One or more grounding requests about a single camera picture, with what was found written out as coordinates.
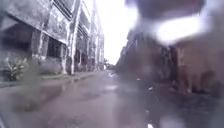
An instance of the sky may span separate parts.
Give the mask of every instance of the sky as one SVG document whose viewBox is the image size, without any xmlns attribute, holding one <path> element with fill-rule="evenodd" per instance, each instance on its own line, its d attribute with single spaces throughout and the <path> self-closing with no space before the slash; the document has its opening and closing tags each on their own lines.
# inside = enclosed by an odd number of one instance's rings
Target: sky
<svg viewBox="0 0 224 128">
<path fill-rule="evenodd" d="M 97 0 L 100 22 L 105 36 L 104 58 L 116 64 L 127 34 L 137 20 L 137 11 L 127 8 L 124 0 Z"/>
</svg>

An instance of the building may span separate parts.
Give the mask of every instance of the building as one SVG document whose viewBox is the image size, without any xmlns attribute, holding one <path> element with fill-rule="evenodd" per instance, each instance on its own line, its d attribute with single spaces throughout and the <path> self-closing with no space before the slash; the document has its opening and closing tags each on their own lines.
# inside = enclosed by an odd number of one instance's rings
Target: building
<svg viewBox="0 0 224 128">
<path fill-rule="evenodd" d="M 93 43 L 101 42 L 93 50 L 100 49 L 103 56 L 104 37 L 95 0 L 1 0 L 1 3 L 1 61 L 13 55 L 27 57 L 39 60 L 52 71 L 69 74 L 86 71 L 88 64 L 99 68 L 95 63 L 100 59 L 89 51 Z"/>
<path fill-rule="evenodd" d="M 127 44 L 122 49 L 117 62 L 117 71 L 132 76 L 151 76 L 153 79 L 168 79 L 169 67 L 165 46 L 143 33 L 131 30 Z"/>
</svg>

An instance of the building facade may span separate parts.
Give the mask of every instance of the building facade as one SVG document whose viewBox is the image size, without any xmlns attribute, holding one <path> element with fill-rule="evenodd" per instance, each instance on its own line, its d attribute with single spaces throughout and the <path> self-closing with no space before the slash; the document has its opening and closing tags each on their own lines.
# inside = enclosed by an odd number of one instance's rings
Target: building facade
<svg viewBox="0 0 224 128">
<path fill-rule="evenodd" d="M 1 0 L 1 3 L 0 39 L 4 51 L 1 60 L 8 56 L 30 57 L 56 72 L 69 74 L 87 71 L 88 65 L 94 67 L 89 71 L 99 68 L 95 63 L 100 60 L 91 54 L 97 49 L 103 51 L 103 45 L 93 48 L 92 44 L 104 43 L 95 0 Z"/>
<path fill-rule="evenodd" d="M 127 44 L 123 47 L 116 64 L 117 72 L 135 77 L 151 76 L 154 80 L 168 79 L 168 48 L 144 33 L 129 31 Z"/>
</svg>

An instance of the shrub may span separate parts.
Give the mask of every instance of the shrub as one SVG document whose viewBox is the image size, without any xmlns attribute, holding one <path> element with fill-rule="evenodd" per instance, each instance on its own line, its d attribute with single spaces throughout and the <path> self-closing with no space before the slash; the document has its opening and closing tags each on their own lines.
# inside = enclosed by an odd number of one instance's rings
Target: shrub
<svg viewBox="0 0 224 128">
<path fill-rule="evenodd" d="M 21 80 L 23 73 L 28 68 L 27 59 L 13 59 L 4 62 L 4 69 L 1 71 L 3 79 L 6 81 Z"/>
</svg>

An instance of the road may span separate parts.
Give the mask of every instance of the road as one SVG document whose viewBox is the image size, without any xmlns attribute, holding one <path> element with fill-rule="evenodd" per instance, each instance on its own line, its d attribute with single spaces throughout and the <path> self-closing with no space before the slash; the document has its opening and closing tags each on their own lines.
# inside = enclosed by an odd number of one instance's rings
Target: road
<svg viewBox="0 0 224 128">
<path fill-rule="evenodd" d="M 27 106 L 19 95 L 15 100 L 16 91 L 8 94 L 10 89 L 1 90 L 4 120 L 10 128 L 217 128 L 223 124 L 219 121 L 224 115 L 223 105 L 177 94 L 149 78 L 130 80 L 104 71 L 66 84 L 57 98 L 26 111 L 14 108 L 14 102 Z M 44 97 L 29 92 L 28 99 Z"/>
</svg>

